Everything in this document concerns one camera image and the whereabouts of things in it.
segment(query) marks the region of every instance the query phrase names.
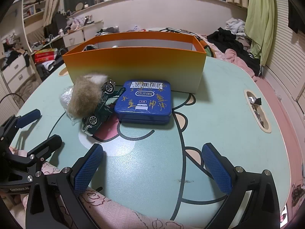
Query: light blue table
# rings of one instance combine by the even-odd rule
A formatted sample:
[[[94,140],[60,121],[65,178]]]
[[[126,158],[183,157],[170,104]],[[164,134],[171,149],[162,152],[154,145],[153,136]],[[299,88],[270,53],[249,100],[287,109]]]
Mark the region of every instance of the light blue table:
[[[72,82],[69,75],[58,76],[63,67],[20,109],[23,115],[38,108],[42,117],[19,130],[12,143],[29,151],[49,135],[60,135],[63,146],[50,159],[59,169],[72,166],[99,142],[84,135],[80,123],[72,126],[64,114],[59,96]],[[244,95],[246,89],[262,97],[271,133],[258,126]],[[199,91],[195,95],[172,92],[172,97],[168,125],[120,124],[115,117],[103,125],[96,136],[103,139],[106,154],[91,186],[102,186],[105,196],[141,214],[205,227],[224,199],[200,163],[202,146],[211,142],[234,166],[257,173],[269,169],[282,209],[290,188],[286,147],[272,111],[250,76],[231,63],[207,57]]]

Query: toy car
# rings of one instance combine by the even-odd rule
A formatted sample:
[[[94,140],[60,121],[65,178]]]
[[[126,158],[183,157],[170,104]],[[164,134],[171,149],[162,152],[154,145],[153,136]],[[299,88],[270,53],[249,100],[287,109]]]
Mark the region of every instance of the toy car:
[[[107,100],[114,96],[121,96],[126,88],[121,88],[119,91],[114,91],[115,82],[109,80],[104,83],[102,90],[102,97],[100,103],[97,105],[94,113],[82,119],[82,131],[89,136],[92,136],[102,123],[106,122],[114,113],[114,107],[106,104]]]

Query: drawer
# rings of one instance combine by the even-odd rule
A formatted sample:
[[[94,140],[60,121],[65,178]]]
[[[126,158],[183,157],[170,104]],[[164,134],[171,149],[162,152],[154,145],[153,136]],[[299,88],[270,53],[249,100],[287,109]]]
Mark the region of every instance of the drawer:
[[[5,81],[8,83],[22,68],[25,67],[25,59],[23,55],[16,58],[9,66],[3,71]]]
[[[69,47],[69,46],[72,46],[72,45],[83,43],[84,42],[83,31],[78,30],[74,33],[70,33],[68,35],[65,35],[63,37],[63,40],[65,42],[65,47]]]
[[[31,66],[24,67],[12,80],[10,80],[7,85],[9,86],[11,92],[16,92],[17,89],[32,75],[34,70]]]
[[[83,28],[83,34],[85,36],[85,40],[94,38],[96,36],[96,32],[100,31],[103,27],[104,27],[103,21],[85,26]]]

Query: blue tin box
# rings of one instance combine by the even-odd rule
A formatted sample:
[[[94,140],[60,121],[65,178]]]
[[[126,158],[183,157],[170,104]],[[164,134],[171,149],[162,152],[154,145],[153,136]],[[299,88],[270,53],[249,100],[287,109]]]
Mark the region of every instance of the blue tin box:
[[[142,124],[167,124],[172,112],[170,83],[129,80],[119,97],[115,112],[120,121]]]

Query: white louvered door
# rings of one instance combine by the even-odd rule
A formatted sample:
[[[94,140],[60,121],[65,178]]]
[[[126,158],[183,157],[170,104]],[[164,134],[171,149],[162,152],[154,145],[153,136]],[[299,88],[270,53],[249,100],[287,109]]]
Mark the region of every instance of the white louvered door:
[[[8,94],[8,90],[0,76],[0,100]],[[0,104],[0,125],[2,125],[10,116],[17,114],[19,108],[11,96],[4,98]]]
[[[274,1],[275,31],[267,66],[305,112],[305,35],[288,27],[288,0]]]

